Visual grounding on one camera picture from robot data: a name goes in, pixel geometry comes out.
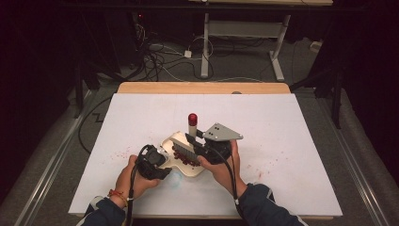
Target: desk leg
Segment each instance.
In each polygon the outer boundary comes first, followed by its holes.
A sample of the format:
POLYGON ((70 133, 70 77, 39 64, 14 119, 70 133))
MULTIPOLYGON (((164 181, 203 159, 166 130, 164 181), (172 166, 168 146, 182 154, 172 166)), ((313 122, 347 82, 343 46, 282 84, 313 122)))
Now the desk leg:
POLYGON ((208 60, 209 60, 209 49, 208 49, 208 38, 209 38, 209 13, 205 13, 205 21, 203 26, 203 50, 202 50, 202 63, 200 67, 200 77, 208 77, 208 60))
POLYGON ((270 51, 270 60, 272 61, 273 69, 275 71, 276 78, 279 82, 284 81, 284 75, 282 74, 281 66, 279 65, 279 50, 281 49, 282 42, 284 41, 285 32, 287 31, 288 23, 290 22, 291 15, 284 17, 284 22, 279 30, 279 37, 277 40, 277 46, 275 51, 270 51))

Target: person's left hand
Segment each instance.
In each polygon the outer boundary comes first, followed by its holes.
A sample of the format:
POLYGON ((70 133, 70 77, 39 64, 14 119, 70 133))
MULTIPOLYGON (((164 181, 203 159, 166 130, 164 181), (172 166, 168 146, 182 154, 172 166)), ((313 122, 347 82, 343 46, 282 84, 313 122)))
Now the person's left hand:
MULTIPOLYGON (((118 177, 115 190, 121 192, 123 198, 129 197, 129 188, 130 188, 130 177, 132 173, 132 169, 136 164, 137 156, 132 154, 129 157, 128 165, 122 170, 120 176, 118 177)), ((135 183, 133 186, 134 195, 133 198, 137 199, 140 197, 148 188, 153 188, 159 185, 161 180, 154 179, 154 180, 147 180, 140 173, 136 172, 135 183)), ((113 201, 119 207, 124 207, 125 202, 119 198, 118 196, 111 196, 110 200, 113 201)))

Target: hand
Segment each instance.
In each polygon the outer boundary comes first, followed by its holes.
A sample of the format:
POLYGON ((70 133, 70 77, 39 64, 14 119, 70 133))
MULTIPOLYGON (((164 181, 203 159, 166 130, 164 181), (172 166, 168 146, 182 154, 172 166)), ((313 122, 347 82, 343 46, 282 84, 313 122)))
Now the hand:
MULTIPOLYGON (((128 165, 122 170, 120 176, 118 177, 115 190, 122 193, 123 198, 129 197, 129 189, 130 189, 130 177, 132 173, 132 169, 136 164, 137 156, 130 155, 128 165)), ((137 199, 140 197, 148 188, 153 188, 158 186, 160 183, 159 179, 147 180, 140 173, 136 172, 135 183, 133 186, 133 190, 135 191, 133 198, 137 199)), ((120 208, 125 206, 125 202, 118 196, 114 195, 109 198, 112 202, 114 202, 120 208)))
MULTIPOLYGON (((247 185, 240 177, 240 155, 238 154, 238 145, 236 140, 231 140, 231 157, 227 160, 231 167, 232 171, 232 160, 234 160, 234 168, 235 168, 235 183, 237 187, 237 198, 240 198, 244 191, 247 189, 247 185)), ((230 194, 232 194, 232 187, 231 187, 231 176, 227 169, 227 166, 222 164, 212 165, 208 160, 206 160, 203 156, 198 156, 198 160, 202 167, 209 170, 213 175, 215 180, 224 186, 230 194)))

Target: white plug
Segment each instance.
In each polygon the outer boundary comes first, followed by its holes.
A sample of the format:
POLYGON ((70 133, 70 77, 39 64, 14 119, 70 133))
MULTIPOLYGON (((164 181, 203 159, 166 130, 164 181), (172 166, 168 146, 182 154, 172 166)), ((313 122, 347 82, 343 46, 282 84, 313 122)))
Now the white plug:
POLYGON ((184 56, 187 58, 191 58, 191 51, 189 50, 184 51, 184 56))

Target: person's right hand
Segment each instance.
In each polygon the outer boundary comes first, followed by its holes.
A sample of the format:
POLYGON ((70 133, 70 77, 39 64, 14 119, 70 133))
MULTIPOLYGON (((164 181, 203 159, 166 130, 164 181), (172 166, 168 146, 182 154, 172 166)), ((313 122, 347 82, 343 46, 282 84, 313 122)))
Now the person's right hand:
MULTIPOLYGON (((235 183, 237 187, 237 198, 240 198, 244 191, 247 189, 247 185, 240 177, 240 155, 238 154, 238 145, 236 140, 231 140, 231 157, 227 160, 229 163, 231 170, 233 169, 232 162, 234 162, 235 168, 235 183)), ((198 160, 202 167, 209 170, 213 175, 215 180, 224 186, 230 194, 232 194, 231 187, 231 176, 227 169, 227 166, 222 164, 212 165, 208 160, 206 160, 203 156, 198 156, 198 160)))

